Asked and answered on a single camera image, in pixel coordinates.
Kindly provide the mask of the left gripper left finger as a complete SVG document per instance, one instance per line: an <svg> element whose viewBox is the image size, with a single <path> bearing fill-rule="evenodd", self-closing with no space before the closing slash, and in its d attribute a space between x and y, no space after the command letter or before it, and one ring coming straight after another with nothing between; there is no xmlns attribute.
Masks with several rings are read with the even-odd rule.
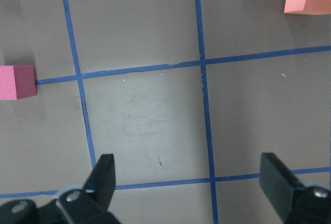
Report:
<svg viewBox="0 0 331 224"><path fill-rule="evenodd" d="M84 183L82 190L107 211L115 191L113 154L102 154Z"/></svg>

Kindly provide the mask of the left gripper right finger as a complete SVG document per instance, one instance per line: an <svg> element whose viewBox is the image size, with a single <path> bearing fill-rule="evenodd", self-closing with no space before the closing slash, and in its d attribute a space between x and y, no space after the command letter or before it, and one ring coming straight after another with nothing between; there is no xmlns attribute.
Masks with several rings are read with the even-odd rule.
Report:
<svg viewBox="0 0 331 224"><path fill-rule="evenodd" d="M305 185L274 153L260 157L259 184L281 221L287 221Z"/></svg>

